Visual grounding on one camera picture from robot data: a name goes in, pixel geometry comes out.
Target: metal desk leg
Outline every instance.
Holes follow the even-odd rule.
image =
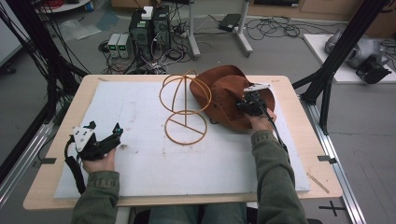
[[[249,2],[250,0],[245,0],[244,5],[242,5],[241,22],[239,24],[239,27],[234,28],[236,31],[236,35],[238,36],[238,39],[241,41],[242,46],[245,48],[245,51],[247,52],[247,57],[250,55],[250,53],[253,52],[253,48],[250,46],[250,44],[248,43],[247,39],[244,36],[245,20],[248,14]]]
[[[197,60],[201,56],[201,52],[198,49],[197,41],[195,40],[195,37],[194,37],[193,5],[194,5],[194,1],[190,0],[190,4],[189,4],[189,8],[190,8],[190,28],[189,28],[189,31],[187,32],[187,35],[189,37],[190,46],[191,46],[192,53],[193,53],[193,59]]]

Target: hat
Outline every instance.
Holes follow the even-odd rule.
[[[212,93],[212,100],[204,112],[214,121],[236,130],[251,129],[251,124],[244,112],[236,107],[236,102],[244,99],[244,88],[253,83],[236,66],[223,65],[212,68],[198,75],[196,79],[204,82]],[[198,82],[190,83],[190,90],[201,107],[207,105],[207,89]],[[274,111],[275,99],[269,89],[259,90],[269,109]]]

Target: green sleeve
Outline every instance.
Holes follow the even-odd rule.
[[[258,223],[307,223],[289,156],[270,131],[251,136],[256,161]]]
[[[90,174],[87,189],[73,209],[72,223],[114,224],[119,191],[119,173],[101,171]]]

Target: pants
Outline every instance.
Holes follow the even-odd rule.
[[[152,207],[148,224],[200,224],[199,205]],[[205,205],[202,224],[247,224],[245,203],[214,203]]]

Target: person's left hand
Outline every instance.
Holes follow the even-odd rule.
[[[107,153],[107,156],[98,161],[82,161],[84,170],[90,174],[98,171],[115,171],[114,158],[116,149],[113,148]]]

